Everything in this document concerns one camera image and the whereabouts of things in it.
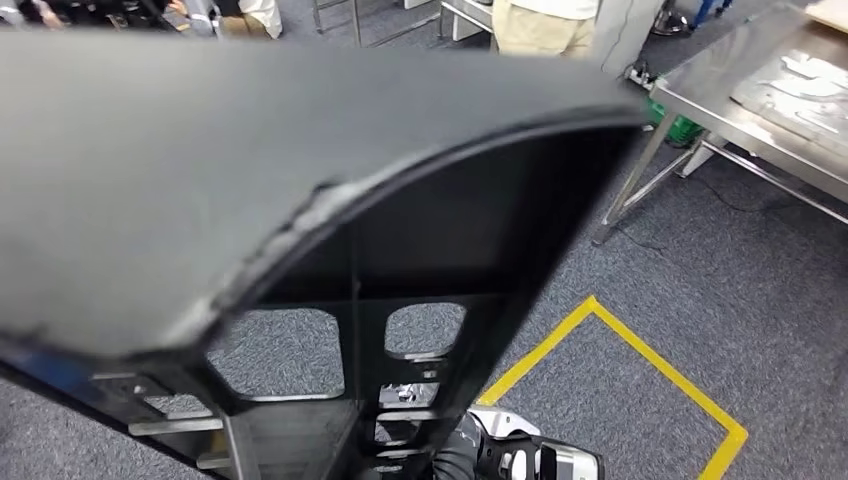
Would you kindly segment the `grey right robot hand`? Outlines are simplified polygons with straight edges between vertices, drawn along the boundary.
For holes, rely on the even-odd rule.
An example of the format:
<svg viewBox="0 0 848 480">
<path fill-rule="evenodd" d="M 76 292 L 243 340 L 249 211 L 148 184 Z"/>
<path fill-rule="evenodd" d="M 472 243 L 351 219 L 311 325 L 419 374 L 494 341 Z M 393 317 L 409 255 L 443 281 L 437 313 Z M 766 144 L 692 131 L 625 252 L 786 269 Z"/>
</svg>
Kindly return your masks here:
<svg viewBox="0 0 848 480">
<path fill-rule="evenodd" d="M 429 406 L 438 391 L 437 383 L 387 384 L 379 394 L 383 408 L 423 408 Z"/>
</svg>

